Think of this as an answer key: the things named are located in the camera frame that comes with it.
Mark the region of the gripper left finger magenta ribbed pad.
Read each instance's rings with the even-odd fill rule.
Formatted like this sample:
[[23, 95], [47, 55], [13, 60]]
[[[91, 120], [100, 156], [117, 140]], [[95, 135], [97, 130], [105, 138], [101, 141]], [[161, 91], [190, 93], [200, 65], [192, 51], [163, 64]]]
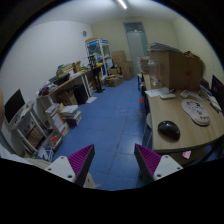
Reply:
[[91, 144], [68, 157], [58, 157], [46, 168], [46, 171], [79, 186], [83, 186], [94, 155], [94, 145]]

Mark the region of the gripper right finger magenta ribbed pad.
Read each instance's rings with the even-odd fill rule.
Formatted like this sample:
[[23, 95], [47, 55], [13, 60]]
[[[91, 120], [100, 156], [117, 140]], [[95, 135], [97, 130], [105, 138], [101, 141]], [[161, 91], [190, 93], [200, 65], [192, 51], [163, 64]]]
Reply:
[[146, 183], [159, 180], [182, 169], [182, 166], [169, 155], [161, 156], [139, 144], [135, 144], [134, 155]]

